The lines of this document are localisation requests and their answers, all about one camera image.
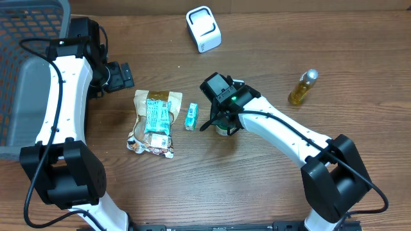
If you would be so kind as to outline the green lid white jar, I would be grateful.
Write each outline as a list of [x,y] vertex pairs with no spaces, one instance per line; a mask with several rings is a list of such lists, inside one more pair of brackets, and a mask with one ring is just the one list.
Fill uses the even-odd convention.
[[222,125],[216,125],[215,129],[219,135],[223,136],[230,136],[230,134],[232,133],[231,128]]

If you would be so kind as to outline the green white Kleenex tissue pack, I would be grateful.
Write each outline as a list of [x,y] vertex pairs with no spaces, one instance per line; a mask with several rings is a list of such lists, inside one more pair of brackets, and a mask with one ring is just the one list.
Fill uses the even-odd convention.
[[185,129],[188,131],[194,131],[197,125],[198,119],[198,105],[196,103],[190,103],[188,112],[184,122]]

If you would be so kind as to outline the brown snack packet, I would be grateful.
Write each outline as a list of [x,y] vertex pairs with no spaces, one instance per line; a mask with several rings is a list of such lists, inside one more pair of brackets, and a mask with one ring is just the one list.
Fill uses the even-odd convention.
[[[170,92],[170,91],[149,91],[149,90],[137,90],[134,95],[134,106],[136,110],[136,123],[129,133],[128,138],[134,136],[137,140],[142,140],[144,135],[144,128],[146,124],[146,100],[147,99],[157,99],[162,101],[169,101],[171,103],[170,107],[170,134],[171,136],[171,127],[173,123],[177,120],[180,107],[182,103],[182,93],[181,92]],[[159,132],[149,132],[156,133],[160,135],[165,135],[164,133]]]

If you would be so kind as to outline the teal snack packet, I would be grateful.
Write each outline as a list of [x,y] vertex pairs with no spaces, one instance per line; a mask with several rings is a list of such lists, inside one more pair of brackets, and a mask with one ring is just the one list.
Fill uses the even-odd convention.
[[170,107],[169,101],[157,99],[146,100],[146,124],[144,133],[159,132],[170,134]]

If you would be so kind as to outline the white labelled snack packet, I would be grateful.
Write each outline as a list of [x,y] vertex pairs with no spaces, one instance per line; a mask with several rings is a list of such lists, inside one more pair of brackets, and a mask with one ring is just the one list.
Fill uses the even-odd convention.
[[165,158],[174,157],[172,138],[167,135],[147,133],[141,141],[131,136],[127,140],[127,148],[137,154],[147,152]]

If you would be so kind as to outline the yellow oil bottle silver cap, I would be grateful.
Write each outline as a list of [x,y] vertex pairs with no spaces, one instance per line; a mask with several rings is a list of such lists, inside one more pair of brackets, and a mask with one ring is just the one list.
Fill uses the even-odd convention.
[[300,105],[306,97],[309,90],[311,90],[317,79],[319,73],[316,69],[306,71],[299,79],[298,84],[288,95],[288,101],[293,105]]

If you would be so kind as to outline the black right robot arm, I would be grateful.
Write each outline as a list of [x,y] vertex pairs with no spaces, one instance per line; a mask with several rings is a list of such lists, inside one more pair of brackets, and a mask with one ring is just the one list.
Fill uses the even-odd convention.
[[345,135],[332,139],[280,112],[241,80],[213,73],[200,85],[211,102],[210,120],[231,136],[246,130],[284,153],[301,170],[311,212],[300,230],[345,230],[353,206],[370,190],[370,176],[354,142]]

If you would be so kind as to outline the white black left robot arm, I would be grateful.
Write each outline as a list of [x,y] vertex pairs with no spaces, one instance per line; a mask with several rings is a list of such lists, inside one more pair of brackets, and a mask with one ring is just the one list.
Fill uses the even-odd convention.
[[35,144],[19,162],[37,193],[64,216],[79,215],[94,230],[132,230],[133,221],[107,192],[105,168],[85,142],[87,102],[134,86],[128,64],[110,62],[108,38],[96,21],[72,19],[64,38],[48,39],[43,59],[50,88]]

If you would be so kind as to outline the white barcode scanner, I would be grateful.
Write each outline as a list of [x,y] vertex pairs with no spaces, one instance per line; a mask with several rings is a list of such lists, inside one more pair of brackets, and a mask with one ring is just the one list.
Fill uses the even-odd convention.
[[222,34],[208,6],[199,6],[186,14],[186,24],[199,53],[205,53],[222,43]]

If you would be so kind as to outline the brown cardboard back panel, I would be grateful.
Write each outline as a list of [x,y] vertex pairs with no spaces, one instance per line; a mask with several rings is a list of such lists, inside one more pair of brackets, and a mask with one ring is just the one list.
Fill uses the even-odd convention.
[[410,0],[69,0],[75,15],[181,15],[199,6],[213,13],[406,10]]

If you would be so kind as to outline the grey plastic mesh basket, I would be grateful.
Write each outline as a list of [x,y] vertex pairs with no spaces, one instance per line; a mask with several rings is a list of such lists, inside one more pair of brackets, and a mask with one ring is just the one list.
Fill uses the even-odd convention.
[[1,1],[1,158],[18,160],[40,131],[50,86],[49,65],[19,42],[44,54],[44,39],[64,38],[68,0]]

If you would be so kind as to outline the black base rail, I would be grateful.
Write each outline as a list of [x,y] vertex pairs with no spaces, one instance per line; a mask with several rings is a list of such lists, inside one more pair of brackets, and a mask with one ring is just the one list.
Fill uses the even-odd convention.
[[136,225],[133,231],[303,231],[307,230],[302,221],[275,221],[272,224],[242,225],[191,225],[167,227],[166,225]]

